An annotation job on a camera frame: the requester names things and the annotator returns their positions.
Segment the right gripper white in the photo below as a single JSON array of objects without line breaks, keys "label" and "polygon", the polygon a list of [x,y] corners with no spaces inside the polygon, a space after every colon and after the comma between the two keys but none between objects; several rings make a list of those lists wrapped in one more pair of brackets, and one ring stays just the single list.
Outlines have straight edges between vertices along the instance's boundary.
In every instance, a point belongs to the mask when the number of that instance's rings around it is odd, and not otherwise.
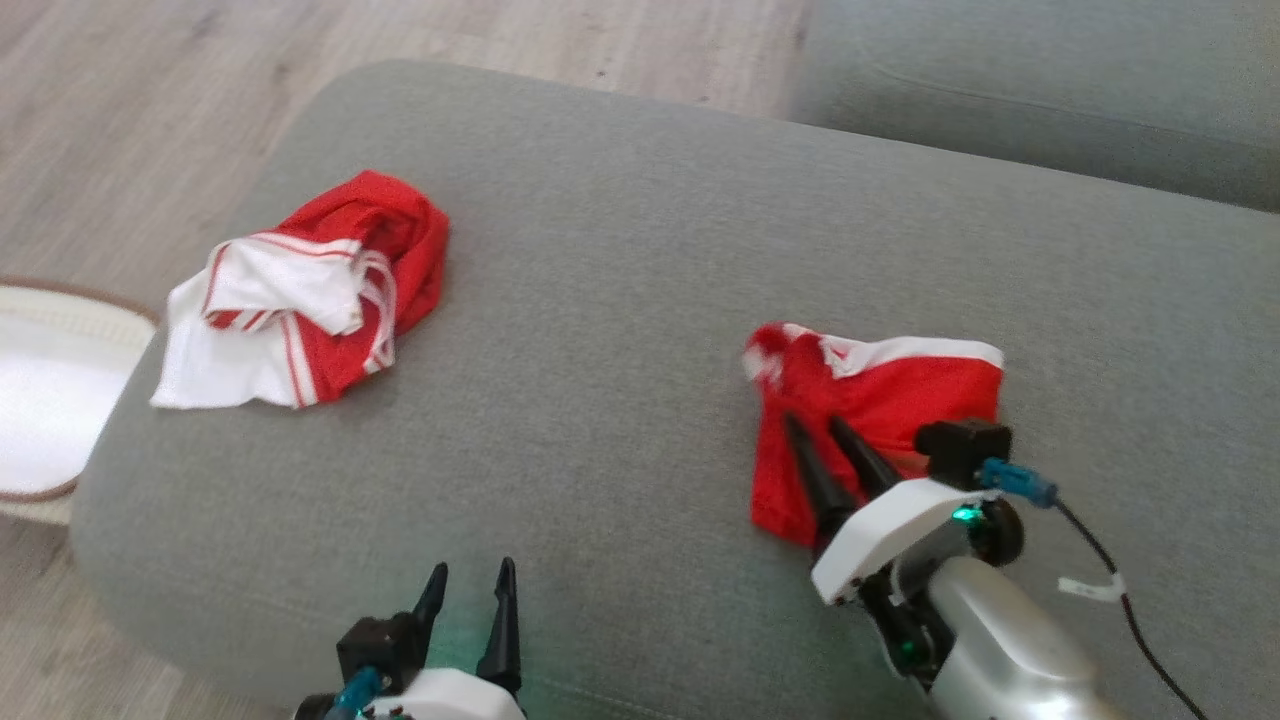
[{"label": "right gripper white", "polygon": [[812,510],[812,584],[828,606],[855,603],[872,620],[890,670],[928,691],[955,643],[929,597],[929,584],[952,559],[1004,568],[1018,560],[1025,529],[993,489],[960,491],[902,474],[841,416],[828,432],[867,498],[856,500],[831,473],[810,433],[783,416],[797,478]]}]

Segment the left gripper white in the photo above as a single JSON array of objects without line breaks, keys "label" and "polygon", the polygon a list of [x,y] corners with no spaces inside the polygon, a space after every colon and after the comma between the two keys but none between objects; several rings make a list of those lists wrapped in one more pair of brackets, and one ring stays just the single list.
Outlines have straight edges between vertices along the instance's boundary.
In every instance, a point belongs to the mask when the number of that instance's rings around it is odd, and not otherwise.
[{"label": "left gripper white", "polygon": [[[413,607],[417,642],[431,639],[449,577],[438,562]],[[297,719],[525,719],[512,694],[520,693],[522,656],[515,560],[503,557],[494,588],[497,609],[477,676],[458,669],[421,671],[399,694],[372,693],[372,671],[361,671],[338,693],[311,694]]]}]

